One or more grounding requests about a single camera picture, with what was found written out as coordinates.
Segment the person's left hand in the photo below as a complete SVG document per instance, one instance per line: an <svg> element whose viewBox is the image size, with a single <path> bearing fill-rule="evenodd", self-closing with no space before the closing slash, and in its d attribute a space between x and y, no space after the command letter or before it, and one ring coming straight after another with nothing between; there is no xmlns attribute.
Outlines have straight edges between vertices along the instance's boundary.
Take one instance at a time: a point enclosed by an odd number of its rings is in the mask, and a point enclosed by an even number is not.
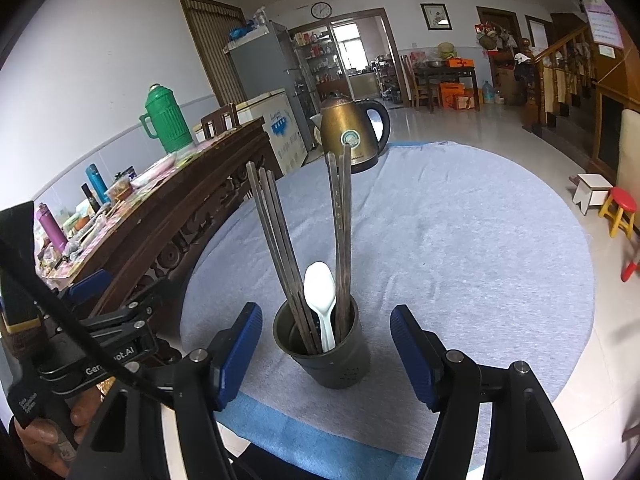
<svg viewBox="0 0 640 480"><path fill-rule="evenodd" d="M93 416L102 403L101 391L93 387L81 393L70 410L70 421L75 427L74 439L77 443L84 440ZM23 427L16 420L13 427L20 438L25 451L40 465L65 478L70 471L60 452L58 452L58 430L47 419L35 418Z"/></svg>

